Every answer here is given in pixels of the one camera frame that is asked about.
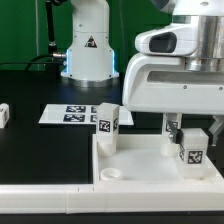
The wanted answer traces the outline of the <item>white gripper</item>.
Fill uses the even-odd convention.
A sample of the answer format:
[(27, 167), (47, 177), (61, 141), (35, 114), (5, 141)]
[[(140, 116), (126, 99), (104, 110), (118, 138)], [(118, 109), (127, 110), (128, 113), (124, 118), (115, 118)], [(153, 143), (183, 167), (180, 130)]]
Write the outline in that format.
[(128, 63), (123, 105), (133, 112), (163, 114), (163, 136), (180, 144), (182, 114), (214, 115), (209, 128), (216, 146), (224, 130), (224, 72), (192, 72), (180, 57), (138, 53)]

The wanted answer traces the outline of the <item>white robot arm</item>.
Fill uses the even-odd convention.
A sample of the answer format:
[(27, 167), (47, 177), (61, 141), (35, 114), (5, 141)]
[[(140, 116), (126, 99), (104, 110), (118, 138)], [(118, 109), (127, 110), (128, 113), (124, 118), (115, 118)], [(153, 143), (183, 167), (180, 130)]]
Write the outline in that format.
[[(224, 0), (151, 0), (172, 15), (162, 28), (136, 36), (123, 105), (130, 111), (212, 115), (214, 139), (224, 131)], [(116, 77), (105, 0), (71, 0), (73, 41), (62, 76), (77, 84)]]

